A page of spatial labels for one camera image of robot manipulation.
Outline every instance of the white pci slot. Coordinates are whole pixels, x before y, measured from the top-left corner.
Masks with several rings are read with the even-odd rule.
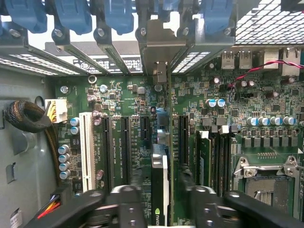
[[[83,192],[95,189],[95,158],[92,113],[80,113],[80,145]]]

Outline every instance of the yellow wire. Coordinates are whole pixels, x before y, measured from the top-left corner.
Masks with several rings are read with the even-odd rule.
[[[45,211],[47,211],[47,210],[49,210],[52,206],[54,206],[55,205],[55,202],[52,202],[48,207],[47,207],[47,209],[45,210]]]

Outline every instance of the perforated metal panel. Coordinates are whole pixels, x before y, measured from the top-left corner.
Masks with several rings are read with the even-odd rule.
[[[304,44],[304,13],[281,12],[280,0],[261,0],[237,23],[237,45]]]

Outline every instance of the white sticker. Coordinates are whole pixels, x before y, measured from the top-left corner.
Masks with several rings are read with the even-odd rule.
[[[10,228],[18,228],[22,225],[22,214],[21,210],[17,210],[17,213],[10,218]]]

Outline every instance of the red wire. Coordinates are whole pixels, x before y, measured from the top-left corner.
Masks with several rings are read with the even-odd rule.
[[[41,217],[47,215],[48,213],[53,212],[53,210],[55,210],[55,209],[56,209],[57,207],[59,207],[59,206],[60,206],[60,203],[55,204],[55,205],[52,206],[49,210],[46,210],[46,211],[44,211],[43,213],[41,213],[41,214],[37,217],[37,219],[40,219]]]

